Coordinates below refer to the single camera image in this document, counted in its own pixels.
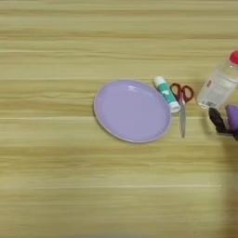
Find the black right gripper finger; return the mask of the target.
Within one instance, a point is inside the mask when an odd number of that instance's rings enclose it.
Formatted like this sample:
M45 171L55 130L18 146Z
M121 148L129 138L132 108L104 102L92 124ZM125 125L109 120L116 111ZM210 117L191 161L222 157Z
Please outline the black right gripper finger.
M220 115L220 112L217 109L210 108L208 110L208 114L209 114L209 119L211 120L211 122L215 126L218 133L220 133L220 134L231 134L231 135L234 134L234 132L232 130L228 129L225 126L224 121L223 121L223 119Z

